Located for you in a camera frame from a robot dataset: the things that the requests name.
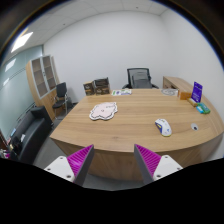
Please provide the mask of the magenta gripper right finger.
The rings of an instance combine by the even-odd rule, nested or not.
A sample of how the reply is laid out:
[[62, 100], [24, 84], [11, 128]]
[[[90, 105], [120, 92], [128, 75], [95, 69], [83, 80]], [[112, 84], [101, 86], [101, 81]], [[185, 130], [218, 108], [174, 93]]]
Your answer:
[[160, 156], [140, 145], [134, 145], [134, 156], [145, 185], [182, 169], [169, 155]]

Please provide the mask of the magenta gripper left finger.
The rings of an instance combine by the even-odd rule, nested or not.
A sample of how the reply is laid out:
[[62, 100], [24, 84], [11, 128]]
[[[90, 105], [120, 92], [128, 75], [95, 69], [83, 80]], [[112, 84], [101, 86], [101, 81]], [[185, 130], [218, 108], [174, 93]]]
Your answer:
[[45, 171], [82, 186], [94, 157], [94, 145], [89, 145], [68, 157], [59, 156]]

